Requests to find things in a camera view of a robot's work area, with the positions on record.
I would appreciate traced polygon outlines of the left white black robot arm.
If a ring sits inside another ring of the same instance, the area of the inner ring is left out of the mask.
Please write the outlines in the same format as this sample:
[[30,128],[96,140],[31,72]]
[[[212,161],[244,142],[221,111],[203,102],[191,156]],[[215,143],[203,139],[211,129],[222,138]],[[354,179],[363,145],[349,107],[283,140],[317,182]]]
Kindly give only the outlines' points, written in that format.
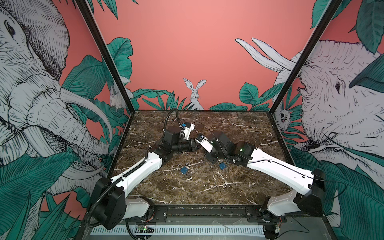
[[175,153],[195,152],[200,148],[196,139],[191,138],[195,125],[181,123],[180,118],[176,120],[177,126],[169,127],[168,122],[164,122],[161,138],[146,149],[139,162],[117,176],[97,181],[85,218],[86,228],[103,226],[111,230],[122,220],[139,223],[154,220],[157,216],[154,203],[146,197],[131,199],[129,195],[146,177],[169,162]]

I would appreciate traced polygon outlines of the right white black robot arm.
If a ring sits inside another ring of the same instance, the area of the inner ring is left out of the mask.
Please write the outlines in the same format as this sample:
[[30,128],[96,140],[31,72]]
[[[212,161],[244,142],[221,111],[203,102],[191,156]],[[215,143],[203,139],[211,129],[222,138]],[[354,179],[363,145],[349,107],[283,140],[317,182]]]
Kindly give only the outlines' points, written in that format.
[[222,132],[208,137],[200,134],[197,142],[205,149],[206,158],[210,161],[224,159],[234,165],[262,172],[292,188],[286,194],[265,199],[259,213],[266,221],[271,222],[294,212],[322,216],[326,195],[326,175],[323,171],[295,167],[245,141],[234,144]]

